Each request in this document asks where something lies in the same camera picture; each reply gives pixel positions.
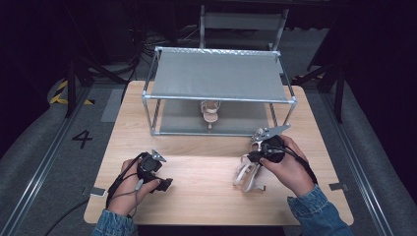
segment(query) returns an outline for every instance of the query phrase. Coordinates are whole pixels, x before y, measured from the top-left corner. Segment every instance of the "person's left hand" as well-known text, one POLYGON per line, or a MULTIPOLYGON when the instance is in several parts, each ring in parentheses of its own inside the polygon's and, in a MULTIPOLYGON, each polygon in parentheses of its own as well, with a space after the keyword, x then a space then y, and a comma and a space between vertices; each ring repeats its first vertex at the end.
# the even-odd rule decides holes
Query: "person's left hand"
MULTIPOLYGON (((125 160, 123 162, 122 165, 122 172, 123 170, 125 170, 127 168, 127 166, 133 161, 133 159, 129 159, 129 160, 125 160)), ((132 167, 126 172, 125 174, 125 178, 127 176, 127 179, 125 179, 122 184, 119 185, 119 187, 117 188, 116 192, 113 195, 113 198, 116 196, 119 196, 121 194, 125 194, 125 193, 130 193, 132 191, 135 190, 135 187, 138 185, 139 183, 139 178, 137 173, 137 169, 138 169, 138 163, 140 163, 142 160, 139 159, 138 161, 136 161, 132 167)), ((155 179, 152 180, 146 184, 144 184, 141 189, 137 192, 128 194, 128 195, 124 195, 124 196, 120 196, 117 197, 115 199, 113 199, 107 210, 110 210, 114 213, 120 214, 120 215, 124 215, 127 216, 129 214, 130 211, 132 211, 132 209, 134 209, 137 204, 139 204, 147 195, 147 193, 149 193, 150 191, 154 190, 160 183, 160 180, 155 179)))

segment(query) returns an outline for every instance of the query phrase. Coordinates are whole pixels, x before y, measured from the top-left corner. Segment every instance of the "floor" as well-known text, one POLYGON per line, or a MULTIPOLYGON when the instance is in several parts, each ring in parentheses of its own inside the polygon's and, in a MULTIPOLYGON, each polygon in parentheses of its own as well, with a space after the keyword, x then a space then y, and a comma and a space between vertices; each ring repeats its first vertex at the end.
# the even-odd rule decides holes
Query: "floor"
MULTIPOLYGON (((284 31, 278 49, 288 78, 308 73, 306 68, 326 33, 325 29, 284 31)), ((213 47, 221 44, 222 47, 256 46, 265 49, 269 37, 263 32, 215 31, 208 34, 208 38, 213 47)), ((179 45, 196 47, 196 40, 197 36, 192 34, 180 40, 179 45)), ((109 69, 122 66, 115 65, 109 69)), ((136 73, 120 77, 143 80, 148 70, 149 58, 143 54, 136 73)), ((302 87, 338 178, 347 187, 346 199, 355 218, 351 229, 355 235, 415 235, 417 206, 397 178, 349 86, 346 85, 344 90, 343 123, 338 124, 328 109, 333 91, 318 93, 317 82, 310 81, 302 87)), ((51 88, 48 99, 60 83, 51 88)), ((1 235, 47 235, 58 221, 49 235, 91 234, 93 225, 83 219, 85 201, 89 198, 86 192, 94 184, 124 88, 108 79, 97 78, 91 88, 78 88, 79 103, 89 99, 94 104, 80 105, 72 117, 65 119, 66 105, 53 103, 17 139, 0 160, 1 235)), ((140 226, 139 232, 143 235, 199 232, 201 235, 291 236, 299 235, 300 227, 191 229, 140 226)))

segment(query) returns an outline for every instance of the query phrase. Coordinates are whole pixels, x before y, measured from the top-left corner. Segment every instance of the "black number on floor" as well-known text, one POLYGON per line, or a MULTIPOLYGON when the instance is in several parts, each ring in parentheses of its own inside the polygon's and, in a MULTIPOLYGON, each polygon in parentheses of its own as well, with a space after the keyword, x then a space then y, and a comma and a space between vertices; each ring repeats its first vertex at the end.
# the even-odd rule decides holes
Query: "black number on floor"
POLYGON ((82 133, 80 133, 79 135, 75 136, 73 138, 73 141, 83 141, 81 143, 81 149, 84 148, 84 146, 86 145, 86 141, 91 141, 92 138, 89 138, 89 131, 88 130, 84 130, 82 133))

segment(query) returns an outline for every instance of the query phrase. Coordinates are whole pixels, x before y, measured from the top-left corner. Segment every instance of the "denim jacket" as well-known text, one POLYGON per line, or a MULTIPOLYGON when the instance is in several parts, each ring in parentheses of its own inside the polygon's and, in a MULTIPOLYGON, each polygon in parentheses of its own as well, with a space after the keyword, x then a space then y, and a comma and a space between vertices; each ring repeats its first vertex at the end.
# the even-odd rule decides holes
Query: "denim jacket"
MULTIPOLYGON (((353 235, 349 226, 340 219, 336 207, 317 185, 304 196, 288 197, 288 203, 292 213, 300 221, 303 236, 353 235)), ((92 235, 129 236, 134 229, 132 218, 104 209, 92 235)))

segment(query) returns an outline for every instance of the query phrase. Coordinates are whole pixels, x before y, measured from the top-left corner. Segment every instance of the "shelf top panel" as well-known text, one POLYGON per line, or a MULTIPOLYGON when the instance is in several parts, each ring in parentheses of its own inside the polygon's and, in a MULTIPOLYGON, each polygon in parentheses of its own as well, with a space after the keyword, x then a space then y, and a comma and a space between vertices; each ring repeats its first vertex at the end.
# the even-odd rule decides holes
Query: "shelf top panel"
POLYGON ((150 98, 286 102, 277 51, 159 48, 150 98))

